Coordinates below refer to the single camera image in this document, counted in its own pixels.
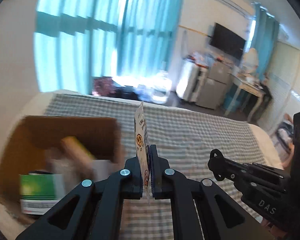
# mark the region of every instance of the television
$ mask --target television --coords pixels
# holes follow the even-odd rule
[[[241,59],[246,41],[231,30],[215,23],[210,45],[221,49],[237,59]]]

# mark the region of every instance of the gingham fabric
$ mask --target gingham fabric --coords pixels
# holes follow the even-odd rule
[[[102,98],[57,94],[45,115],[114,117],[121,124],[126,159],[136,155],[134,113],[137,105]],[[245,122],[182,109],[144,106],[149,141],[172,169],[187,178],[214,180],[252,216],[257,214],[241,202],[233,182],[217,182],[208,169],[210,151],[219,149],[226,158],[239,163],[265,164],[258,143]],[[120,239],[173,239],[170,200],[125,200]]]

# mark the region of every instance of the dark floor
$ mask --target dark floor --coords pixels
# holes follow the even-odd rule
[[[221,106],[217,109],[210,109],[210,108],[197,106],[195,103],[190,103],[190,102],[180,99],[175,92],[170,93],[168,100],[164,105],[189,109],[191,111],[195,111],[195,112],[199,112],[199,113],[212,114],[212,115],[225,117],[224,116],[225,109],[223,109]],[[233,113],[229,113],[227,118],[236,120],[236,121],[247,121],[248,117],[243,112],[240,112],[240,110],[237,110]],[[257,125],[257,123],[255,121],[251,121],[250,123]]]

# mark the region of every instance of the silver bolt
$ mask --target silver bolt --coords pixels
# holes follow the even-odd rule
[[[89,179],[85,179],[83,182],[81,182],[81,185],[84,187],[90,187],[92,184],[92,181]]]
[[[167,174],[167,175],[173,175],[174,174],[174,170],[173,169],[166,169],[164,171],[164,173]]]
[[[202,181],[202,184],[207,186],[207,187],[210,187],[212,185],[212,180],[211,179],[204,179]]]
[[[130,174],[130,171],[127,170],[127,169],[124,169],[124,170],[121,170],[121,171],[120,171],[120,174],[121,174],[122,176],[128,176],[128,175]]]

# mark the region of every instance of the snack packet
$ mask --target snack packet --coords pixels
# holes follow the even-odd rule
[[[143,102],[134,114],[134,134],[136,140],[137,157],[140,164],[140,170],[143,180],[143,192],[146,193],[147,199],[150,199],[150,169],[148,167],[148,150],[149,139],[145,115],[143,113]]]

